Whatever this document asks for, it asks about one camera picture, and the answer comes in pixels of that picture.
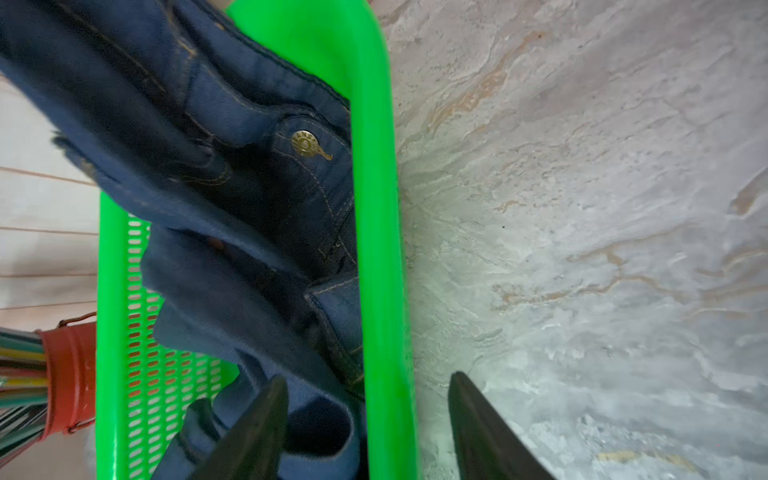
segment blue denim jeans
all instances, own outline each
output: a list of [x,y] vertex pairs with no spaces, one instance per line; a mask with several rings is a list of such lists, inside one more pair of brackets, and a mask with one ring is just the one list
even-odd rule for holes
[[154,477],[186,478],[282,374],[280,477],[354,478],[366,434],[347,100],[204,0],[3,0],[0,71],[75,165],[153,222],[141,267],[166,300],[155,338],[240,365],[213,405],[190,406]]

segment green plastic basket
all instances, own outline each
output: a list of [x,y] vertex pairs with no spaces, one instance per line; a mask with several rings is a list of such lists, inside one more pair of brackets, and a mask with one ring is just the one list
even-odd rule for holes
[[[416,480],[389,59],[376,17],[365,0],[237,0],[227,14],[245,35],[350,100],[370,478]],[[232,365],[167,350],[151,338],[162,300],[141,287],[148,234],[146,222],[102,195],[98,480],[149,478],[189,403],[214,396],[237,374]]]

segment denim fabric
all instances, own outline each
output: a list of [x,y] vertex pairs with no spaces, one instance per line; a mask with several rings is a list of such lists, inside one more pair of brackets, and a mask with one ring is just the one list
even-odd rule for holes
[[[237,362],[155,472],[188,472],[278,373],[280,477],[353,478],[364,449],[348,102],[204,0],[4,0],[0,71],[54,142],[153,222],[142,273],[164,345]],[[298,131],[324,155],[297,153]]]

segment marble floor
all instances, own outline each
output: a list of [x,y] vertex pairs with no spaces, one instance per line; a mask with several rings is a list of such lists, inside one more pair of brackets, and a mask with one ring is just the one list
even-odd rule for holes
[[372,6],[425,477],[461,369],[558,480],[768,478],[768,2]]

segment red bucket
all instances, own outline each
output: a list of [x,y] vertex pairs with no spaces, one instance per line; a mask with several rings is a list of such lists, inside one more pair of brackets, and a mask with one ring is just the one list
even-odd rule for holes
[[43,439],[74,433],[96,416],[96,322],[38,331],[48,364],[48,417]]

